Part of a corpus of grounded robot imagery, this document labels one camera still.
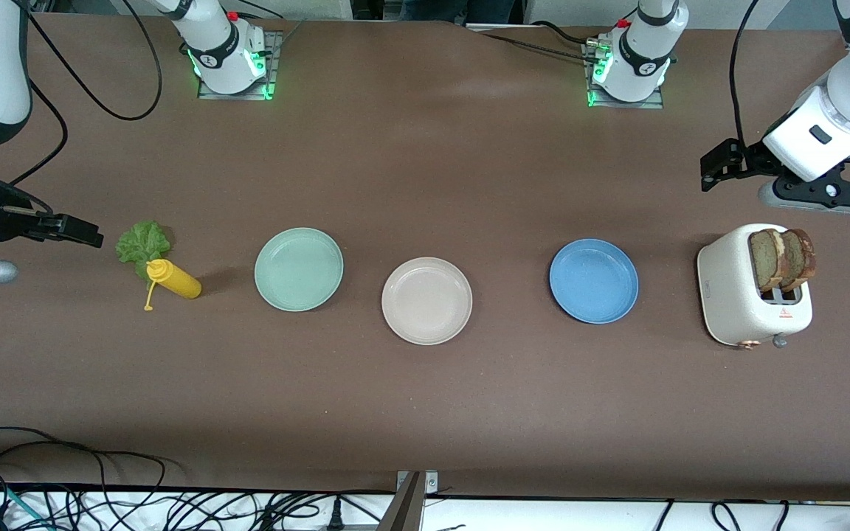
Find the person in blue jeans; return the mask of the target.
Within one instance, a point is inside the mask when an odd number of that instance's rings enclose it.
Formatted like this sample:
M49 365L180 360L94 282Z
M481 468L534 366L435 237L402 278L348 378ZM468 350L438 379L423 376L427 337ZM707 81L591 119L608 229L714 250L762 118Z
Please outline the person in blue jeans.
M517 0L403 0L399 21L448 21L508 24Z

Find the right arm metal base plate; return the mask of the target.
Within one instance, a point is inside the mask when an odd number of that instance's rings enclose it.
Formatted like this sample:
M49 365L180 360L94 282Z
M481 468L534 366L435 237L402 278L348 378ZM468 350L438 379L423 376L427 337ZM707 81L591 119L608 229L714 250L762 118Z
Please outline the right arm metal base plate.
M237 94L219 94L198 78L199 100L237 100L237 101L270 101L274 99L277 87L277 73L280 66L280 48L283 43L283 31L264 31L262 50L250 55L251 63L260 68L262 77L256 80L246 91Z

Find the cream white toaster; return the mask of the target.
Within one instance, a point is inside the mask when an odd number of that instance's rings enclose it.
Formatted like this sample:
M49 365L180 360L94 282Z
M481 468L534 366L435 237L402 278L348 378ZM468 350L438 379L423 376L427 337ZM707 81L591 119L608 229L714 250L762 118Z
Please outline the cream white toaster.
M802 332L812 323L812 294L809 285L784 293L780 285L760 293L753 275L748 246L752 233L775 224L746 224L703 246L696 258L699 299L706 330L722 345L752 349L773 344L783 347L788 336Z

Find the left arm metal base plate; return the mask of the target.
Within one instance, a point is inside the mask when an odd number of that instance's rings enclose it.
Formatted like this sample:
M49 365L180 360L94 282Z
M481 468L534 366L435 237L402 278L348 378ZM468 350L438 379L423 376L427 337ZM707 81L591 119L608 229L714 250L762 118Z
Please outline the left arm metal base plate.
M637 110L661 110L663 108L663 95L659 87L655 88L646 100L638 102L625 102L611 97L605 91L605 88L597 84L595 80L597 70L601 72L603 66L607 64L607 57L609 57L607 49L601 48L601 45L590 44L583 44L580 47L583 57L587 60L586 65L584 65L587 82L587 107L636 108Z

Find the beige plate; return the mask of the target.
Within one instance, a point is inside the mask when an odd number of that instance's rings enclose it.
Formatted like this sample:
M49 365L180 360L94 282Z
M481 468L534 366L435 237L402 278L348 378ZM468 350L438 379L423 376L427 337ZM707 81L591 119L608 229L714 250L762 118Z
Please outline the beige plate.
M402 263L387 278L381 312L401 339L419 346L440 345L469 323L473 292L462 270L438 257Z

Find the blue plate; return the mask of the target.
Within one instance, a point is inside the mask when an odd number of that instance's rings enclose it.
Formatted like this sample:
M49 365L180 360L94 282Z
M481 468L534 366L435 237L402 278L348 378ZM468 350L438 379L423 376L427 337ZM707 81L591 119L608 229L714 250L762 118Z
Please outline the blue plate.
M634 308L640 279L629 256L610 242L586 238L564 245L547 273L556 304L587 324L610 324Z

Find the green lettuce leaf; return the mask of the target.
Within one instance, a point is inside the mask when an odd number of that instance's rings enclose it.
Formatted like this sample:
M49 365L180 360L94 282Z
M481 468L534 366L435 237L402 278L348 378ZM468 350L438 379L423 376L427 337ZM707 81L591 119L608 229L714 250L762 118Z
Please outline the green lettuce leaf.
M151 278L146 272L146 265L165 259L171 249L167 233L158 222L141 221L119 237L115 253L119 262L131 263L136 275L149 287Z

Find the toasted bread slice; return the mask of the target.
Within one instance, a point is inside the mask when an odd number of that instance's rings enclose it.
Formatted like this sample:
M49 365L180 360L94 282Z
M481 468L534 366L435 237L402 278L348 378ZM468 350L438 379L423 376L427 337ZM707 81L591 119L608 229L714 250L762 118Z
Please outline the toasted bread slice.
M780 283L780 288L784 293L789 293L814 277L817 257L812 238L802 229L788 229L782 233L782 237L789 271Z
M778 287L789 273L789 260L781 232L774 228L754 232L748 238L753 275L760 293Z

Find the light green plate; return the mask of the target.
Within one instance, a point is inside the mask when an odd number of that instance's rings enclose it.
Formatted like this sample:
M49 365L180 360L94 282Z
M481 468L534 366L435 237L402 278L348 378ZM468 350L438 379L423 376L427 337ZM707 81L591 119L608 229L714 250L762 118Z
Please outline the light green plate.
M277 233L260 249L254 282L272 307L303 312L337 292L344 270L343 252L328 233L298 226Z

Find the yellow squeeze bottle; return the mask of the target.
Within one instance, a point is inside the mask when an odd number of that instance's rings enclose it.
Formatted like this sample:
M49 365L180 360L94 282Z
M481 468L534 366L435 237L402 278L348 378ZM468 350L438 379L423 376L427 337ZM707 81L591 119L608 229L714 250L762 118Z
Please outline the yellow squeeze bottle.
M201 295L201 282L169 260L155 259L148 261L145 271L148 279L151 280L151 286L148 287L144 310L153 310L151 299L154 289L158 286L162 286L185 299L195 299Z

